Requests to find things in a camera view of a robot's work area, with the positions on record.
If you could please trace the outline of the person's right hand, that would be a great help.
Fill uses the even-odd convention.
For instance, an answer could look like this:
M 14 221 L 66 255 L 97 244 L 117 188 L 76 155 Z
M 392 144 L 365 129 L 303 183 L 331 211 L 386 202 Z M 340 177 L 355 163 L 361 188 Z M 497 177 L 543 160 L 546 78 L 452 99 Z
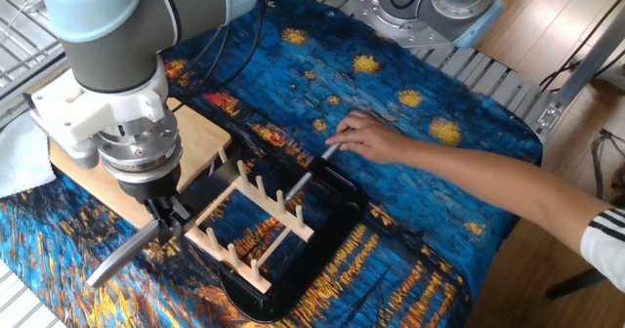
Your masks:
M 336 133 L 325 143 L 337 145 L 379 164 L 400 163 L 399 149 L 408 138 L 377 117 L 362 111 L 352 111 L 343 118 Z

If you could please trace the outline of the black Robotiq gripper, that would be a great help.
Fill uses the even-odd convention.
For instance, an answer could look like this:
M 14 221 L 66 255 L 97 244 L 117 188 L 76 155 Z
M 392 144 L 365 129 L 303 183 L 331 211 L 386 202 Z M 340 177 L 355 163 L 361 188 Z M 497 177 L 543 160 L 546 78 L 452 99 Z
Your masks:
M 158 223 L 158 238 L 169 238 L 171 232 L 178 240 L 182 240 L 191 225 L 191 213 L 178 197 L 177 185 L 181 173 L 181 166 L 177 165 L 163 177 L 150 182 L 118 182 L 123 191 L 145 204 Z

